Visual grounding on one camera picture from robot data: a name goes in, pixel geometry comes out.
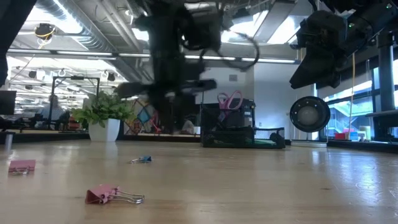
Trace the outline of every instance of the binder clip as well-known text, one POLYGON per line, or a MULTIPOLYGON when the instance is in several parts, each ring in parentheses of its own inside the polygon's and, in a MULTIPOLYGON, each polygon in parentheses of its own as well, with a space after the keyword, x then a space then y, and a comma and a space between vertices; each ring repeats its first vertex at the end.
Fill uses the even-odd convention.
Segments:
POLYGON ((148 163, 152 162, 152 156, 142 156, 138 159, 133 159, 129 163, 135 164, 135 163, 148 163))
POLYGON ((134 195, 123 192, 119 187, 110 184, 101 184, 96 188, 87 190, 86 203, 105 204, 111 200, 140 204, 144 201, 143 195, 134 195))
POLYGON ((8 172, 12 175, 27 175, 30 171, 35 170, 35 166, 35 159, 11 161, 8 172))

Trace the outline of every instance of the white pot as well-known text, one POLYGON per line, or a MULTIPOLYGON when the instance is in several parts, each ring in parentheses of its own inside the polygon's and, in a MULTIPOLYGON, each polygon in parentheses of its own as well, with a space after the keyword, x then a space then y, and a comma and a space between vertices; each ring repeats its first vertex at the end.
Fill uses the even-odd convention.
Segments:
POLYGON ((120 120, 108 119, 104 123, 105 128, 101 127, 99 123, 88 125, 88 133, 92 141, 114 142, 116 140, 119 134, 120 120))

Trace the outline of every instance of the potted plant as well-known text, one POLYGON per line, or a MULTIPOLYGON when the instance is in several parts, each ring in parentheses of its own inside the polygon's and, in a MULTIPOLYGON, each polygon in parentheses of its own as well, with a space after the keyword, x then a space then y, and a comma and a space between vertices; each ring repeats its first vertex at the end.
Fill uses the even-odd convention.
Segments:
POLYGON ((103 91, 98 96, 91 95, 89 106, 73 109, 72 116, 79 123, 88 123, 88 132, 92 141, 113 142, 119 134, 120 120, 134 119, 135 115, 128 101, 116 94, 103 91))

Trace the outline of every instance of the computer monitor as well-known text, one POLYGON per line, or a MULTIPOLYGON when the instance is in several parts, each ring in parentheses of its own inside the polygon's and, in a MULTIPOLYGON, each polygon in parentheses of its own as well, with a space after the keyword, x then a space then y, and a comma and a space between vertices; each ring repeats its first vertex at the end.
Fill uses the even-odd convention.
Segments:
POLYGON ((14 115, 17 91, 0 90, 0 115, 14 115))

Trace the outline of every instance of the black mesh desk organizer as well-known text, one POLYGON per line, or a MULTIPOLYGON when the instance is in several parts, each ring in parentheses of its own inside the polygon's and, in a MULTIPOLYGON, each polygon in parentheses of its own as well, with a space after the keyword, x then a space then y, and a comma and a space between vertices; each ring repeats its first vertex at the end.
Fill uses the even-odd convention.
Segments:
POLYGON ((203 147, 283 149, 284 128, 252 128, 242 126, 244 110, 221 110, 201 107, 201 145, 203 147), (220 121, 220 113, 227 117, 220 121))

